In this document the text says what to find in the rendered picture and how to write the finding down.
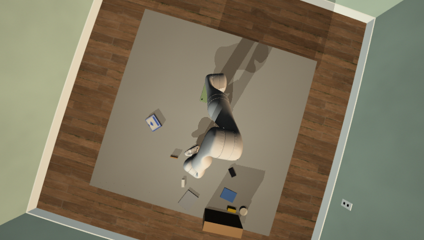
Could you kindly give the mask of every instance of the wall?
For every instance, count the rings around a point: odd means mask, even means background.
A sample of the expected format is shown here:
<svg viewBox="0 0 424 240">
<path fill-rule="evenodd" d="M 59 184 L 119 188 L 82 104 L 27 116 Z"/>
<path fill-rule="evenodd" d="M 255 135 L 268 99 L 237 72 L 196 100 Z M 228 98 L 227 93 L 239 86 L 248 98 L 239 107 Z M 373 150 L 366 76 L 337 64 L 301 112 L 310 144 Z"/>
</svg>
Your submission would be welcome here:
<svg viewBox="0 0 424 240">
<path fill-rule="evenodd" d="M 7 240 L 104 240 L 80 230 L 28 213 L 0 225 L 0 238 Z"/>
<path fill-rule="evenodd" d="M 0 225 L 22 215 L 92 0 L 0 7 Z"/>
<path fill-rule="evenodd" d="M 358 12 L 378 17 L 402 0 L 328 0 Z"/>
<path fill-rule="evenodd" d="M 375 20 L 321 240 L 422 239 L 423 9 L 404 0 Z"/>
</svg>

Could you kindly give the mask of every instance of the brown box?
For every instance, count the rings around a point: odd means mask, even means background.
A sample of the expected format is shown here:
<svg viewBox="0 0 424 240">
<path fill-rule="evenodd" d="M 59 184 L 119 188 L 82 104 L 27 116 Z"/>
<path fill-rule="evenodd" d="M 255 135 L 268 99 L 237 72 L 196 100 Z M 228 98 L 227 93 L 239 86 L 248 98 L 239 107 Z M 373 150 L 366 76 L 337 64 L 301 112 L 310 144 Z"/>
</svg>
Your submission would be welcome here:
<svg viewBox="0 0 424 240">
<path fill-rule="evenodd" d="M 237 214 L 204 209 L 203 231 L 233 238 L 242 238 L 243 226 Z"/>
</svg>

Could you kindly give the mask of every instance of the robotic arm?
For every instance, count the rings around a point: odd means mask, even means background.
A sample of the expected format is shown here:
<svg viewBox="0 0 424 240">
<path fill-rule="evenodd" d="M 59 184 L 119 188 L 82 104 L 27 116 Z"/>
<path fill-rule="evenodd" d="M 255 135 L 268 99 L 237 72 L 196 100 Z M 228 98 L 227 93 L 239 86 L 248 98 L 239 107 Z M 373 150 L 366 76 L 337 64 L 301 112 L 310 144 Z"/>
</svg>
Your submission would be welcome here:
<svg viewBox="0 0 424 240">
<path fill-rule="evenodd" d="M 230 101 L 224 94 L 227 78 L 223 73 L 209 74 L 205 78 L 207 112 L 219 127 L 212 127 L 193 156 L 187 158 L 183 168 L 199 179 L 211 165 L 212 158 L 235 161 L 243 152 L 243 139 L 234 121 Z"/>
</svg>

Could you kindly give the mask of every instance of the blue and white card box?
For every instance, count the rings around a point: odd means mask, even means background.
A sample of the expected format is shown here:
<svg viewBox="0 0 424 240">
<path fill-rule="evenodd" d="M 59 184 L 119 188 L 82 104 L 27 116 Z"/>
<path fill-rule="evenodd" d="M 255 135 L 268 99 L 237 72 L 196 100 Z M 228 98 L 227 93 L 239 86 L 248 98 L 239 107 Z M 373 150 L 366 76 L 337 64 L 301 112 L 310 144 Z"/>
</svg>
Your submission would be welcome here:
<svg viewBox="0 0 424 240">
<path fill-rule="evenodd" d="M 149 127 L 151 128 L 151 130 L 154 132 L 156 129 L 162 127 L 162 125 L 159 123 L 158 119 L 156 118 L 156 116 L 153 114 L 151 116 L 149 116 L 146 119 L 147 124 L 149 125 Z"/>
</svg>

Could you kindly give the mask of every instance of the wall outlet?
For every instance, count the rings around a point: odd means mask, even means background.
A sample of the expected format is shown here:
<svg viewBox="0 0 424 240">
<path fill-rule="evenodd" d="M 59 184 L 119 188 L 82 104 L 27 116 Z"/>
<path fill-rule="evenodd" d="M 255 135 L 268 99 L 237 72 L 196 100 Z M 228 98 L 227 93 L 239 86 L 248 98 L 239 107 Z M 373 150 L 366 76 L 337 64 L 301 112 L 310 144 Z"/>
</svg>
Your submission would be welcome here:
<svg viewBox="0 0 424 240">
<path fill-rule="evenodd" d="M 347 210 L 352 211 L 352 203 L 348 202 L 344 199 L 341 200 L 341 205 L 345 207 Z"/>
</svg>

